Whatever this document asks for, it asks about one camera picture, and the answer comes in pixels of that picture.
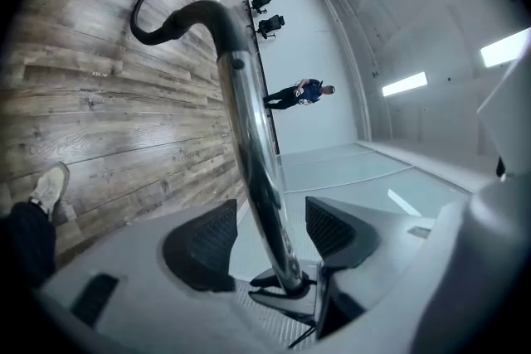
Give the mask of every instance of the fluorescent light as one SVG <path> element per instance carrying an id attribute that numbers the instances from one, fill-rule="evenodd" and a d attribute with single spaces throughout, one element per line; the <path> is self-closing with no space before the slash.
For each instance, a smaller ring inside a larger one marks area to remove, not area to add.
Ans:
<path id="1" fill-rule="evenodd" d="M 420 212 L 418 212 L 415 208 L 409 205 L 406 200 L 404 200 L 401 196 L 393 192 L 391 189 L 387 191 L 387 196 L 393 199 L 398 204 L 398 206 L 400 206 L 410 216 L 422 217 L 422 214 Z"/>
<path id="2" fill-rule="evenodd" d="M 386 85 L 382 88 L 382 92 L 384 96 L 389 96 L 427 84 L 428 82 L 426 80 L 426 74 L 419 72 L 418 74 L 407 77 L 404 80 L 397 81 L 392 85 Z"/>
<path id="3" fill-rule="evenodd" d="M 485 66 L 494 66 L 512 61 L 524 53 L 529 45 L 531 28 L 517 32 L 480 50 Z"/>

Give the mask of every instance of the foot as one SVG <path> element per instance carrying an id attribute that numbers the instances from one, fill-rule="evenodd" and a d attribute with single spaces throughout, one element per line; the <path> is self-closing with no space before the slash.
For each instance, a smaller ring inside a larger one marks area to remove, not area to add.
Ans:
<path id="1" fill-rule="evenodd" d="M 39 206 L 51 220 L 54 206 L 65 194 L 70 172 L 62 162 L 44 172 L 37 182 L 37 187 L 30 195 L 29 202 Z"/>

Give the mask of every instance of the leg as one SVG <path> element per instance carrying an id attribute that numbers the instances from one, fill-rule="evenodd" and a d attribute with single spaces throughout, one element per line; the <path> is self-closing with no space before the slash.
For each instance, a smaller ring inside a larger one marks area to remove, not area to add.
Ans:
<path id="1" fill-rule="evenodd" d="M 276 104 L 267 104 L 267 108 L 270 109 L 288 109 L 292 106 L 297 105 L 297 98 L 293 97 L 292 99 L 283 99 Z"/>
<path id="2" fill-rule="evenodd" d="M 280 92 L 273 93 L 271 95 L 268 95 L 264 98 L 264 102 L 269 102 L 271 100 L 283 100 L 283 99 L 289 99 L 293 97 L 293 87 L 286 87 L 285 89 L 281 90 Z"/>
<path id="3" fill-rule="evenodd" d="M 18 202 L 2 220 L 15 263 L 29 286 L 40 287 L 56 271 L 56 229 L 44 211 L 31 202 Z"/>
<path id="4" fill-rule="evenodd" d="M 65 193 L 70 173 L 60 162 L 43 173 L 28 202 L 19 202 L 0 221 L 2 235 L 18 268 L 33 288 L 53 275 L 56 230 L 51 221 L 55 204 Z"/>

